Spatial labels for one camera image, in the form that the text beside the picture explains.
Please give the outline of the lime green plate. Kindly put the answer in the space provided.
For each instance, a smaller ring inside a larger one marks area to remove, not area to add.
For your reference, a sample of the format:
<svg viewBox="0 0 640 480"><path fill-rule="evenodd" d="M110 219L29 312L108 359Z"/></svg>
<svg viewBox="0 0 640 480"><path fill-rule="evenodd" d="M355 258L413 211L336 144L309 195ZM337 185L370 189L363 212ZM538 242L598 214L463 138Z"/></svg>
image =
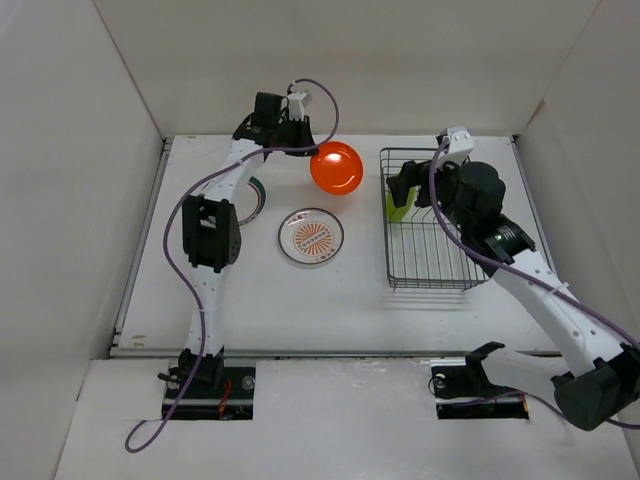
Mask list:
<svg viewBox="0 0 640 480"><path fill-rule="evenodd" d="M391 191L387 192L386 196L386 214L387 220L391 223L401 222L404 217L407 215L409 210L413 207L415 200L416 189L412 187L409 190L409 194L407 197L407 202L404 206L396 206L393 200L393 196Z"/></svg>

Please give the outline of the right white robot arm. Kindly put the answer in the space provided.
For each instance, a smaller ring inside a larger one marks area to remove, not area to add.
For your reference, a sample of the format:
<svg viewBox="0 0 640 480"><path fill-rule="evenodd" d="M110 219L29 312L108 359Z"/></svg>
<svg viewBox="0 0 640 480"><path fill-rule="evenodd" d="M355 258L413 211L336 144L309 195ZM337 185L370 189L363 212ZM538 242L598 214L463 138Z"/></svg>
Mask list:
<svg viewBox="0 0 640 480"><path fill-rule="evenodd" d="M529 395L574 427L593 431L638 401L638 342L577 300L534 240L503 213L506 185L493 166L407 161L385 186L392 216L408 205L431 209L448 239L525 309L560 353L532 356L490 341L461 363L433 366L434 393L451 401L456 416Z"/></svg>

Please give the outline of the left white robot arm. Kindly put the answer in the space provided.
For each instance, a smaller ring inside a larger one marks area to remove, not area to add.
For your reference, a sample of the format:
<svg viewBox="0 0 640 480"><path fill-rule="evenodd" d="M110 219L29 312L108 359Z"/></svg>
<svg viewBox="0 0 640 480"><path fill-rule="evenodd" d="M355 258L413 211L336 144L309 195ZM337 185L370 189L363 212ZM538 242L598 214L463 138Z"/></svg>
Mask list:
<svg viewBox="0 0 640 480"><path fill-rule="evenodd" d="M191 193L182 205L182 245L191 266L191 281L201 306L194 311L181 367L189 369L196 355L216 360L224 348L218 318L225 268L238 259L242 245L234 198L266 161L265 148L293 149L294 156L317 152L305 107L307 90L284 96L259 92L254 111L236 129L225 171Z"/></svg>

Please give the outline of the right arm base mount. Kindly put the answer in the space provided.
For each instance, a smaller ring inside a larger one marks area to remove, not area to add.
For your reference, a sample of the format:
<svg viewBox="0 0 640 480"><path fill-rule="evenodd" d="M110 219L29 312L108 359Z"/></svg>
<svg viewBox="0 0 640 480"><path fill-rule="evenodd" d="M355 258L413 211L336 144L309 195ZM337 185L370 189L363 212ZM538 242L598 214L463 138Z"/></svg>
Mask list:
<svg viewBox="0 0 640 480"><path fill-rule="evenodd" d="M430 363L428 388L436 399L439 420L528 420L526 401L512 388L492 384L482 362L504 345L489 342L464 357Z"/></svg>

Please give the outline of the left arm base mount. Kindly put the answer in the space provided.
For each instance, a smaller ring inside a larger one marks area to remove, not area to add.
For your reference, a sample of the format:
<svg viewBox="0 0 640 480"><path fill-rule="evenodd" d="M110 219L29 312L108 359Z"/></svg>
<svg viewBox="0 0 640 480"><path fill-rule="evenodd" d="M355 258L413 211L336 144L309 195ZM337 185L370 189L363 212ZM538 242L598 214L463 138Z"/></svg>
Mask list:
<svg viewBox="0 0 640 480"><path fill-rule="evenodd" d="M185 349L175 364L157 374L164 383L161 415L175 403L196 361L200 360L191 383L178 402L171 420L248 421L253 419L256 368L240 364L227 366L224 351L216 356L198 357Z"/></svg>

